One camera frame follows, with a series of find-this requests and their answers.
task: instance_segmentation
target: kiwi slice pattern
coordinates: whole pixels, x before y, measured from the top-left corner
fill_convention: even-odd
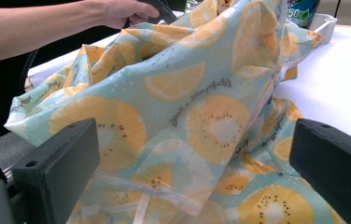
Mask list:
[[[204,0],[123,29],[15,97],[5,126],[39,146],[95,118],[100,164],[69,223],[342,223],[288,162],[302,114],[272,93],[323,36],[286,16]]]

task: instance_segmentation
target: reusable bag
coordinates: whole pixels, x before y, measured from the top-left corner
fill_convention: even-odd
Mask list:
[[[284,1],[227,6],[205,0],[171,25],[142,23],[106,48],[82,46],[72,63],[15,97],[6,127],[36,146],[96,119],[100,164],[70,222],[143,222],[155,204],[181,220],[211,201],[274,86],[322,39],[287,24]],[[265,136],[277,124],[268,120]],[[138,201],[130,192],[141,198],[122,219],[122,206],[133,211]]]

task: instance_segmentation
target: person's hand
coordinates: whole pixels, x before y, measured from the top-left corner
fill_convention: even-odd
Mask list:
[[[105,1],[104,25],[121,29],[126,21],[130,25],[147,21],[148,18],[159,17],[159,11],[152,5],[137,2],[136,0],[102,0]]]

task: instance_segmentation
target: black object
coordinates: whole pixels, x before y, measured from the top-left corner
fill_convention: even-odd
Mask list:
[[[94,119],[66,126],[0,180],[0,224],[65,223],[98,163]]]
[[[289,162],[351,224],[351,136],[298,119]]]
[[[167,24],[173,23],[176,20],[176,15],[165,0],[138,0],[139,2],[147,3],[158,9],[160,16],[158,18],[151,18],[149,22],[158,23],[164,20]]]

